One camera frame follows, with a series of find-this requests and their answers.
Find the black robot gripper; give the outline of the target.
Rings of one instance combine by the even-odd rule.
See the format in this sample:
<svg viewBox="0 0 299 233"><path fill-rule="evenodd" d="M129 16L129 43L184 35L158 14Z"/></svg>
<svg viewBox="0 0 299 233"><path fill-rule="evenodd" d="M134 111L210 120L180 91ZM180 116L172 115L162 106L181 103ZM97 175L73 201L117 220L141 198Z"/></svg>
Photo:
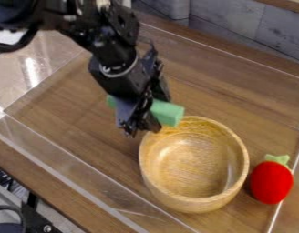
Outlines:
<svg viewBox="0 0 299 233"><path fill-rule="evenodd" d="M154 99L170 101L168 82L161 70L162 63L154 49L149 49L144 56L136 56L132 66L120 74L108 73L95 57L89 59L87 71L105 93L120 99L137 101L130 112L116 112L116 125L128 136L134 137L138 130L157 133L161 129L149 111Z"/></svg>

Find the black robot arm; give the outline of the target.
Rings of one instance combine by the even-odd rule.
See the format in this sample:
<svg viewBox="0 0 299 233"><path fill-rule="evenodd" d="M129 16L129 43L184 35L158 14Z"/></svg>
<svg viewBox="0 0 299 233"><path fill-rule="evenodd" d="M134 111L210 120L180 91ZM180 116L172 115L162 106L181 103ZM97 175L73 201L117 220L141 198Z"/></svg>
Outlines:
<svg viewBox="0 0 299 233"><path fill-rule="evenodd" d="M90 52L87 71L116 102L116 123L128 136L158 132L150 112L156 100L169 101L162 63L153 47L140 54L140 21L117 0L0 0L0 32L23 35L0 54L22 49L38 31L57 31Z"/></svg>

